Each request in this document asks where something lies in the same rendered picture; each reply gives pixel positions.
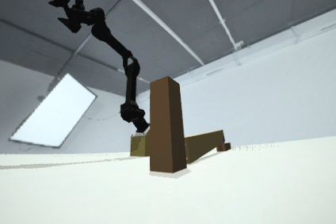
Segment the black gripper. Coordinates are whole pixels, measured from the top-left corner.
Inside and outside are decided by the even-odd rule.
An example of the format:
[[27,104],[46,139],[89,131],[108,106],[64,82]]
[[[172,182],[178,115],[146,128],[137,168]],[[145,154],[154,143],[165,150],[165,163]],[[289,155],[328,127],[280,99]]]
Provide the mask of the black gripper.
[[62,22],[64,25],[66,25],[66,27],[68,27],[73,33],[76,33],[78,32],[82,26],[80,25],[81,24],[81,21],[79,19],[79,15],[82,11],[82,8],[80,9],[75,9],[75,8],[69,8],[68,4],[70,0],[53,0],[53,1],[50,1],[48,4],[51,4],[52,6],[55,6],[55,7],[63,7],[64,8],[64,11],[68,17],[68,19],[66,18],[58,18],[58,20],[60,22]]

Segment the long tan wooden rail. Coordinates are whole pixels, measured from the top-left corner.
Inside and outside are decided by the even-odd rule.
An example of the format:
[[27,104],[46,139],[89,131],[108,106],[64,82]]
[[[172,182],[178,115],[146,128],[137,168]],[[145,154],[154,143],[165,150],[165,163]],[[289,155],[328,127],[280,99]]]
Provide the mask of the long tan wooden rail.
[[[223,130],[185,137],[186,164],[192,164],[198,158],[211,152],[222,144]],[[224,142],[225,138],[224,138]]]

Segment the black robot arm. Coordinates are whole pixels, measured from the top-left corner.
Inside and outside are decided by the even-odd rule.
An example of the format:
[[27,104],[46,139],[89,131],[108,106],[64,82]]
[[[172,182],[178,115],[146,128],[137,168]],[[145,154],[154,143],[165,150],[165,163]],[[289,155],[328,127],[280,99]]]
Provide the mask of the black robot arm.
[[[118,52],[123,59],[123,68],[128,77],[126,101],[120,106],[120,117],[128,123],[133,122],[137,128],[138,133],[144,133],[150,126],[144,119],[145,111],[139,109],[136,103],[136,77],[139,74],[138,60],[132,53],[125,48],[112,34],[107,24],[105,23],[105,13],[100,7],[86,12],[83,0],[75,0],[72,8],[80,9],[82,11],[79,15],[81,23],[93,25],[91,32],[98,40],[106,42],[115,52]],[[134,63],[128,65],[128,59],[132,59]]]

